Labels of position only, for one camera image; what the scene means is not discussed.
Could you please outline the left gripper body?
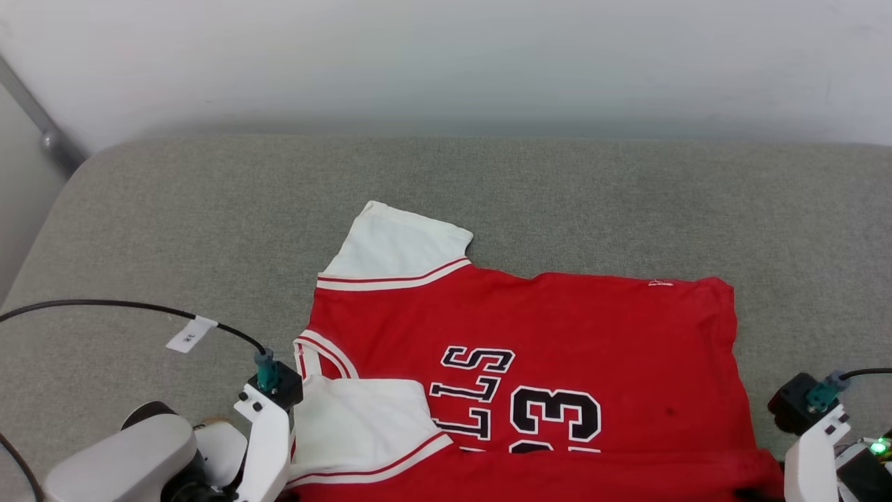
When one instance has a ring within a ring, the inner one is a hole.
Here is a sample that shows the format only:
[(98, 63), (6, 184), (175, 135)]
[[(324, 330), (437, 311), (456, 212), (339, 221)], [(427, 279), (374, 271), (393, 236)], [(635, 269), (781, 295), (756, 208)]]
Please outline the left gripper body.
[(231, 494), (219, 492), (199, 476), (181, 474), (164, 486), (164, 502), (236, 502)]

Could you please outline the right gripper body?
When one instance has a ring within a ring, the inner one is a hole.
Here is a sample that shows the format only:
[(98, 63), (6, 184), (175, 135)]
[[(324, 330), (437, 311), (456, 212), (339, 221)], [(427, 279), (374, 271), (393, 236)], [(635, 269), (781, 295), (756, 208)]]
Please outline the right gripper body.
[(838, 502), (892, 502), (892, 432), (836, 448)]

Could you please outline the red white Bulls jersey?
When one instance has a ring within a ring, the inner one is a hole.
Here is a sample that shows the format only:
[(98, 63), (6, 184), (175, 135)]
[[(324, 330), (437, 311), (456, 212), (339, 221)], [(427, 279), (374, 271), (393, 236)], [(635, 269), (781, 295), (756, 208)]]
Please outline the red white Bulls jersey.
[(472, 233), (369, 202), (294, 340), (299, 502), (783, 497), (733, 356), (734, 292), (466, 257)]

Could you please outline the grey fabric sofa cushion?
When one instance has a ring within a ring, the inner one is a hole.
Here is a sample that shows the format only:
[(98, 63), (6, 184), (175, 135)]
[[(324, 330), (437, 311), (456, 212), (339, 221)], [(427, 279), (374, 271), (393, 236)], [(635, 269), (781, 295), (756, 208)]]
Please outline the grey fabric sofa cushion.
[(797, 372), (892, 367), (892, 147), (213, 135), (134, 141), (65, 185), (6, 305), (121, 298), (290, 351), (367, 201), (475, 235), (478, 266), (718, 276), (756, 434)]

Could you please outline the grey metal rail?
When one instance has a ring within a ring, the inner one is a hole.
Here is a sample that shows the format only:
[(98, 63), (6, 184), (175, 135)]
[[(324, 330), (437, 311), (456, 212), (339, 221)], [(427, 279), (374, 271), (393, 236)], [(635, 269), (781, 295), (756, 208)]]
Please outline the grey metal rail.
[(0, 55), (0, 84), (40, 131), (41, 149), (53, 160), (64, 176), (70, 178), (80, 165), (86, 162), (87, 156), (45, 111), (3, 55)]

